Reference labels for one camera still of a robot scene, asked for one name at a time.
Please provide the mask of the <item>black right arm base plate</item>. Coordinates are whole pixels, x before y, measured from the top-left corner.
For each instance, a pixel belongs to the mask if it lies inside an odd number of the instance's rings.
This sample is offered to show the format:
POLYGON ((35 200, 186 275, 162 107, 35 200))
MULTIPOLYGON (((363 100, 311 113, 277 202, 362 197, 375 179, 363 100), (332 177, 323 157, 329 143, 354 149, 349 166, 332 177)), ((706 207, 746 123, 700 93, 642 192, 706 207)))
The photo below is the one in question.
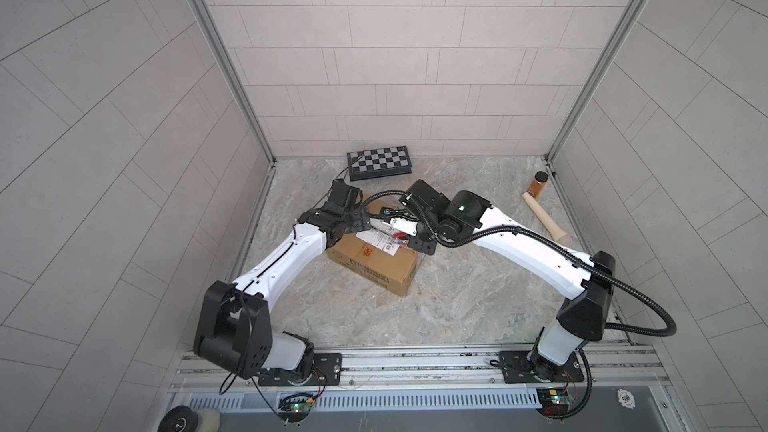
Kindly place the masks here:
POLYGON ((492 366, 498 368, 507 384, 538 384, 584 382, 585 369, 577 351, 563 365, 556 365, 538 356, 530 359, 530 352, 501 351, 492 366))

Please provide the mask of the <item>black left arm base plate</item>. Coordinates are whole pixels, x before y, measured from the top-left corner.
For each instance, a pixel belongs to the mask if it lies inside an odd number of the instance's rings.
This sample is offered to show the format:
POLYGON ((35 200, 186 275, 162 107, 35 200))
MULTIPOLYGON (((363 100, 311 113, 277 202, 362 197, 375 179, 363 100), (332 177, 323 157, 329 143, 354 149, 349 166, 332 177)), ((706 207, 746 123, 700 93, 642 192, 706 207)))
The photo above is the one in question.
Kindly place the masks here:
POLYGON ((340 383, 343 355, 312 353, 293 370, 263 369, 258 375, 260 387, 337 386, 340 383))

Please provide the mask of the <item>brown cardboard express box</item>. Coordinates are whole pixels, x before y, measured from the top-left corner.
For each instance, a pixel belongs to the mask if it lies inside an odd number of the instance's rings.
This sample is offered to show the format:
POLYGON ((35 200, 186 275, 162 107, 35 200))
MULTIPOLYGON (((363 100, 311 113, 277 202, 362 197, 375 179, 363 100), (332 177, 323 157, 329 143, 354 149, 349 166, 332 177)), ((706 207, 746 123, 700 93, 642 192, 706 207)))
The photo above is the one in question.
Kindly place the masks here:
POLYGON ((346 234, 327 256, 386 290, 404 297, 419 266, 419 254, 407 247, 404 232, 379 219, 370 219, 371 228, 346 234))

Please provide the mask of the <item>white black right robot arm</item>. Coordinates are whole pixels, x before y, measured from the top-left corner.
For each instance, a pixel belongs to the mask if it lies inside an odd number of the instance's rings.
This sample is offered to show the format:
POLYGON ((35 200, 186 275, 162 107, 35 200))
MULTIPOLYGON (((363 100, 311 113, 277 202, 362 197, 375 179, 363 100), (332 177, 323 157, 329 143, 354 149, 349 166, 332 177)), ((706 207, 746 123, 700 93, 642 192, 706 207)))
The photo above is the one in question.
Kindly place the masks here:
POLYGON ((401 199, 402 217, 389 223, 409 235, 409 245, 432 255, 437 245, 474 244, 524 267, 554 287, 564 302, 537 337, 526 362, 541 381, 559 379, 571 356, 603 338, 613 286, 591 269, 611 274, 612 258, 595 263, 520 225, 485 198, 467 191, 448 199, 426 182, 416 181, 401 199))

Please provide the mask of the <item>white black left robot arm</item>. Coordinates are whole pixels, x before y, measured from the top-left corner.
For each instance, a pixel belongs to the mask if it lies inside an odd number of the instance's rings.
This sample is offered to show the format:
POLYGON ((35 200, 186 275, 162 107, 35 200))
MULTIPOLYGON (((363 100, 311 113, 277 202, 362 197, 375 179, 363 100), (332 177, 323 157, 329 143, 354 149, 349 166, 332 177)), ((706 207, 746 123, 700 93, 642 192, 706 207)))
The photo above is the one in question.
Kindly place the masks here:
POLYGON ((325 203, 302 213, 289 235, 258 265, 231 283, 212 284, 204 294, 194 354, 246 380, 273 371, 294 382, 307 380, 314 363, 313 343, 275 332, 270 313, 310 262, 345 235, 370 228, 362 202, 360 189, 334 180, 325 203))

